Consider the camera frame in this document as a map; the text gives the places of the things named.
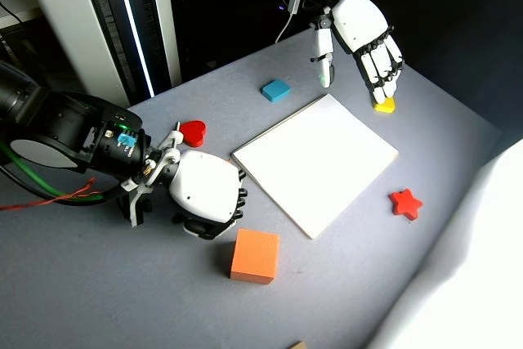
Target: light strip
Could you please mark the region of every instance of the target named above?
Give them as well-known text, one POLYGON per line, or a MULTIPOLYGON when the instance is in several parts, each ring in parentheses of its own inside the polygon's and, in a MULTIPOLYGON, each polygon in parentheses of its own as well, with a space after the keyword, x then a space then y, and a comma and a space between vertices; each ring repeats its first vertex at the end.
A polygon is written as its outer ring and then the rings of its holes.
POLYGON ((147 64, 145 63, 144 52, 141 49, 140 37, 138 37, 138 30, 136 29, 136 24, 134 23, 134 15, 132 14, 131 3, 129 2, 129 0, 123 0, 123 3, 125 4, 125 9, 127 10, 127 14, 129 15, 129 23, 131 24, 132 36, 134 37, 136 49, 138 50, 138 56, 140 57, 141 68, 144 70, 145 81, 147 82, 147 87, 149 88, 149 94, 150 97, 153 98, 153 84, 150 81, 149 70, 147 69, 147 64))

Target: red heart-shaped block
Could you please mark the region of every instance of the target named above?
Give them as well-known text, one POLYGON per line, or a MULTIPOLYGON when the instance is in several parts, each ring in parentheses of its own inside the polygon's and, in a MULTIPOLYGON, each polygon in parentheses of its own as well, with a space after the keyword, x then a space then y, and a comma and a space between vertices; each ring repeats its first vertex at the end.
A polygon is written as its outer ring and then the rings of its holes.
POLYGON ((203 145, 203 136, 207 132, 204 122, 193 120, 192 122, 183 123, 180 126, 180 132, 183 134, 183 141, 190 147, 199 147, 203 145))

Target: gray table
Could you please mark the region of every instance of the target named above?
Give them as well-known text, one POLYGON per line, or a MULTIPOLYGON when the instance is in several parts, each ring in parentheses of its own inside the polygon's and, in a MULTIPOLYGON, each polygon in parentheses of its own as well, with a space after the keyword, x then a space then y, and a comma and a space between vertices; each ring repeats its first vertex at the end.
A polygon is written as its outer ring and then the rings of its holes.
MULTIPOLYGON (((227 159, 332 93, 400 152, 341 217, 309 240, 246 179, 240 225, 281 235, 279 275, 265 286, 227 278, 236 229, 212 242, 185 234, 171 224, 163 190, 137 229, 113 204, 2 213, 0 347, 280 349, 298 340, 310 348, 361 346, 444 227, 498 131, 408 67, 397 111, 374 112, 354 61, 339 46, 336 82, 324 90, 308 60, 311 45, 306 31, 134 110, 155 142, 175 120, 202 119, 203 149, 227 159), (271 104, 259 89, 274 78, 293 90, 271 104), (411 224, 391 214, 387 198, 405 187, 424 202, 411 224)), ((319 156, 324 147, 318 143, 319 156)), ((56 170, 47 176, 69 188, 85 178, 56 170)), ((0 186, 2 204, 33 199, 4 177, 0 186)))

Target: red wire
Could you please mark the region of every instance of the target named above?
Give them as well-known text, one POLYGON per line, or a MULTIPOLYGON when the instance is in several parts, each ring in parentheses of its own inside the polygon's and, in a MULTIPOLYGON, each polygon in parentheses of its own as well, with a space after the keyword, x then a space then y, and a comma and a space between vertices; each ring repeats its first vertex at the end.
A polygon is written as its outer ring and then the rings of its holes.
POLYGON ((89 192, 87 194, 82 194, 84 191, 89 190, 92 187, 94 182, 95 182, 95 178, 91 177, 89 179, 89 181, 85 184, 84 187, 82 187, 78 191, 75 191, 73 194, 57 196, 54 199, 35 200, 33 202, 29 202, 28 204, 13 204, 12 206, 0 206, 0 211, 21 210, 22 208, 32 208, 33 206, 43 206, 46 204, 52 204, 53 202, 56 202, 57 200, 71 199, 71 198, 75 198, 75 197, 82 198, 82 197, 89 196, 89 195, 99 194, 100 191, 93 191, 93 192, 89 192))

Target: green cable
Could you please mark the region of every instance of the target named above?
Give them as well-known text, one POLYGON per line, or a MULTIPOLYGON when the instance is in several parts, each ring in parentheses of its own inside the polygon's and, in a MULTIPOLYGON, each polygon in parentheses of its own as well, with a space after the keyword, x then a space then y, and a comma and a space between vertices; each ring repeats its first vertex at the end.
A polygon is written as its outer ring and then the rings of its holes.
MULTIPOLYGON (((36 184, 38 184, 42 189, 47 191, 49 194, 53 196, 62 196, 65 195, 65 192, 59 191, 53 186, 50 186, 46 183, 45 180, 43 180, 33 169, 31 169, 28 165, 24 163, 16 155, 16 153, 9 148, 7 145, 4 145, 3 142, 0 142, 0 150, 23 172, 25 173, 32 181, 34 181, 36 184)), ((90 201, 90 200, 98 200, 103 199, 102 195, 92 195, 92 196, 86 196, 84 198, 71 198, 70 200, 84 200, 84 201, 90 201)))

